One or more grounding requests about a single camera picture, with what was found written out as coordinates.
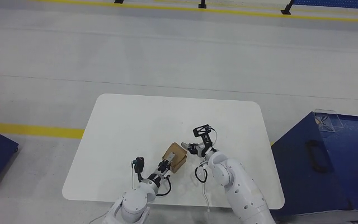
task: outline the cardboard box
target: cardboard box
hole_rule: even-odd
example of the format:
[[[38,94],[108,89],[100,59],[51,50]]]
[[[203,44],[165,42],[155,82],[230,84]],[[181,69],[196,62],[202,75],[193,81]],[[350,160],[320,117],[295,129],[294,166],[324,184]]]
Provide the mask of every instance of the cardboard box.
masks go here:
[[[171,144],[171,146],[168,148],[168,150],[163,156],[163,159],[165,159],[171,152],[174,152],[175,154],[175,157],[172,160],[171,164],[171,171],[175,174],[179,170],[179,168],[186,162],[187,151],[175,142]]]

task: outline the yellow stripe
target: yellow stripe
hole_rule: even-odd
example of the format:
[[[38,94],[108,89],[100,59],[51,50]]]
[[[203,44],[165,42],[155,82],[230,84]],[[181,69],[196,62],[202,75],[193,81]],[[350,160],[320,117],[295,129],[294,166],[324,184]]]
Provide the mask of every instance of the yellow stripe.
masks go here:
[[[173,3],[173,4],[195,4],[197,5],[197,2],[190,2],[190,1],[172,1],[172,0],[154,0],[154,2],[158,3]],[[237,8],[250,8],[250,9],[259,9],[259,10],[283,10],[283,8],[280,7],[270,7],[270,6],[245,6],[240,4],[224,4],[224,3],[207,3],[208,6],[221,6],[221,7],[237,7]],[[343,12],[343,11],[333,11],[333,10],[304,10],[301,8],[292,8],[290,10],[291,12],[313,12],[313,13],[330,13],[330,14],[341,14],[341,15],[358,15],[358,12]]]
[[[246,12],[234,10],[218,10],[218,9],[200,9],[174,6],[150,6],[144,4],[114,4],[106,2],[85,2],[85,1],[71,1],[71,0],[33,0],[35,2],[49,2],[49,3],[65,3],[65,4],[82,4],[91,6],[107,6],[107,7],[124,7],[124,8],[145,8],[151,10],[176,10],[176,11],[191,11],[191,12],[211,12],[231,15],[246,15],[246,16],[262,16],[262,17],[279,17],[279,18],[299,18],[306,20],[328,20],[341,22],[358,22],[358,18],[340,18],[340,17],[324,17],[324,16],[303,16],[303,15],[282,15],[279,13],[264,13],[264,12]]]
[[[81,139],[83,136],[83,132],[84,132],[83,129],[77,129],[77,128],[61,128],[61,127],[0,123],[1,134],[25,134],[29,136],[47,136],[47,137]]]

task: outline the blue panel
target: blue panel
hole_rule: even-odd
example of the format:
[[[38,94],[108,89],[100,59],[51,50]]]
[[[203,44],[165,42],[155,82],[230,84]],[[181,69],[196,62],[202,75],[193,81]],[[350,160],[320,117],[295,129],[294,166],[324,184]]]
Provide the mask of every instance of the blue panel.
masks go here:
[[[324,136],[323,141],[352,208],[358,209],[358,117],[339,118],[343,129]]]
[[[326,172],[313,169],[306,147],[306,143],[312,140],[318,142],[318,146],[312,148],[314,158],[319,166],[327,168]],[[272,215],[289,216],[349,207],[313,113],[275,142],[272,153],[285,196],[283,208],[272,210]]]
[[[305,6],[358,8],[358,0],[295,0],[294,4],[302,4]]]
[[[0,172],[6,166],[17,146],[16,142],[0,135]]]

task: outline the white tabletop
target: white tabletop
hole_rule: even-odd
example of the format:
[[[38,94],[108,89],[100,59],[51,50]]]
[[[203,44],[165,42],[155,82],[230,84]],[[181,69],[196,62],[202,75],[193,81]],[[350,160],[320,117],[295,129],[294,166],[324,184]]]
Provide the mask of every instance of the white tabletop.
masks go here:
[[[114,202],[131,189],[130,161],[144,157],[142,176],[146,178],[173,142],[201,142],[192,130],[204,124],[218,132],[215,148],[241,161],[268,207],[281,208],[284,195],[260,107],[255,102],[232,100],[101,95],[63,186],[63,196]],[[215,133],[210,135],[214,141]],[[158,197],[154,204],[206,206],[202,184],[194,176],[200,161],[188,153],[186,163],[171,176],[171,193]],[[166,187],[159,192],[166,192]],[[210,206],[230,207],[211,172],[205,189]]]

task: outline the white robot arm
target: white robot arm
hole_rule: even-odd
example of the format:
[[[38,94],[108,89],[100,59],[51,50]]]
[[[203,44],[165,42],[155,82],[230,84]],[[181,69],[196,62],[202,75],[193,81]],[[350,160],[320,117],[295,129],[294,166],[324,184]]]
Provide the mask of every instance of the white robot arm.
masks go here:
[[[209,137],[211,130],[214,129],[209,125],[195,128],[194,136],[201,137],[203,143],[182,143],[182,147],[191,154],[204,158],[201,166],[207,164],[212,170],[214,179],[223,186],[232,210],[244,224],[274,224],[265,198],[242,164],[213,148]],[[163,180],[167,179],[171,186],[168,178],[174,156],[175,154],[171,153],[147,179],[138,176],[139,186],[125,193],[113,204],[103,224],[145,223],[149,216],[147,204],[159,196],[158,189]],[[116,218],[118,212],[121,214],[121,221]]]
[[[169,174],[171,161],[173,160],[174,156],[174,153],[170,153],[165,160],[159,163],[155,172],[152,173],[147,179],[142,179],[142,176],[140,176],[140,171],[138,176],[140,179],[139,186],[129,192],[125,192],[124,195],[119,198],[106,213],[105,219],[102,223],[145,223],[149,216],[150,210],[147,204],[154,201],[156,196],[160,196],[158,191],[164,179],[167,179],[169,185],[171,186],[169,181]]]
[[[222,152],[213,148],[209,125],[194,129],[194,136],[201,137],[201,144],[182,143],[182,147],[191,154],[203,157],[201,164],[207,164],[214,179],[224,187],[227,200],[235,215],[244,224],[275,223],[265,198],[253,179],[247,174],[242,164],[233,158],[227,158]]]

